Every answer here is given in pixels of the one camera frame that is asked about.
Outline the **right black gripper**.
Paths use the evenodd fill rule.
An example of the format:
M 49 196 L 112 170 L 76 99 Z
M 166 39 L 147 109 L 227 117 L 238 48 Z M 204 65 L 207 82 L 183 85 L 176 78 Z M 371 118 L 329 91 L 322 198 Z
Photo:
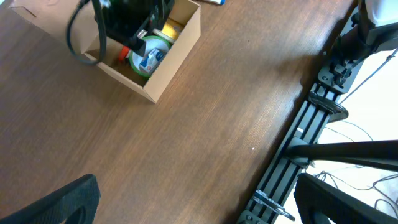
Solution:
M 174 0 L 112 0 L 102 8 L 106 35 L 143 57 L 146 42 L 139 34 L 161 30 L 174 4 Z

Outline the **blue whiteboard marker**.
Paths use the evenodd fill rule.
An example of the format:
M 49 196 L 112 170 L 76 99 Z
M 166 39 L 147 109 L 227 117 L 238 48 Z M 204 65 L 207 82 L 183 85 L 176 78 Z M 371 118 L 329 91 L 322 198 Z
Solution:
M 226 2 L 226 0 L 203 0 L 203 1 L 209 2 L 212 4 L 216 4 L 216 5 L 220 5 L 220 6 L 222 6 Z

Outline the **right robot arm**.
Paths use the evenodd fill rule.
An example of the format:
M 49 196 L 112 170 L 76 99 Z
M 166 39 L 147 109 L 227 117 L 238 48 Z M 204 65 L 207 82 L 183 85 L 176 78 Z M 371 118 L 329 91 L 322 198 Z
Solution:
M 132 52 L 143 56 L 142 31 L 166 26 L 174 1 L 101 1 L 101 30 Z M 329 62 L 330 86 L 343 88 L 354 69 L 370 55 L 397 47 L 397 1 L 360 1 L 352 28 L 339 36 Z

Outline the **yellow sticky note pad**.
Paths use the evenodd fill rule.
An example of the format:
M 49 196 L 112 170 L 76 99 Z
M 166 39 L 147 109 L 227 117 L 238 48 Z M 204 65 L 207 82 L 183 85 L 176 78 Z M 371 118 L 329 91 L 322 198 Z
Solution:
M 184 25 L 173 19 L 167 19 L 162 30 L 154 29 L 153 33 L 165 39 L 170 44 L 174 44 L 183 31 L 184 27 Z

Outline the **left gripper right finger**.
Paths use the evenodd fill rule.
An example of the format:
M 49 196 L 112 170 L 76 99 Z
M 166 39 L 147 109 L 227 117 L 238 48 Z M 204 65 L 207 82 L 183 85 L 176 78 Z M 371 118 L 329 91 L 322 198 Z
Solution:
M 300 174 L 294 192 L 302 223 L 397 224 L 397 219 L 322 182 Z

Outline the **small white blue box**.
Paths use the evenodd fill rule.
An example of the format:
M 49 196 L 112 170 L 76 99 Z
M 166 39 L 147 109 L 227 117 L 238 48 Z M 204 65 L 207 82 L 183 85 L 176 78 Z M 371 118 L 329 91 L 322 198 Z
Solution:
M 157 48 L 152 49 L 139 64 L 140 71 L 152 74 L 164 59 L 165 53 Z

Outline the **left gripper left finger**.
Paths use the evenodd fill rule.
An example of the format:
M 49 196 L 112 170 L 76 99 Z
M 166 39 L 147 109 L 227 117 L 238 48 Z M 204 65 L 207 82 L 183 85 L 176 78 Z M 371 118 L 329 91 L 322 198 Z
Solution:
M 86 174 L 23 209 L 1 219 L 7 223 L 93 223 L 100 201 L 93 174 Z

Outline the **green tape roll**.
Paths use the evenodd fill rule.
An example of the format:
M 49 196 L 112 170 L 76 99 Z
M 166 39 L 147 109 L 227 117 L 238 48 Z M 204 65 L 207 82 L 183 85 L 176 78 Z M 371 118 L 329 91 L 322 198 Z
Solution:
M 171 49 L 171 44 L 167 42 L 165 39 L 152 35 L 148 37 L 144 37 L 143 41 L 146 43 L 146 48 L 144 51 L 144 56 L 141 57 L 140 55 L 136 54 L 132 50 L 130 51 L 129 54 L 129 63 L 131 68 L 140 76 L 149 78 L 151 75 L 143 73 L 140 71 L 139 64 L 141 63 L 142 59 L 154 48 L 157 48 L 165 53 L 165 55 L 169 52 Z

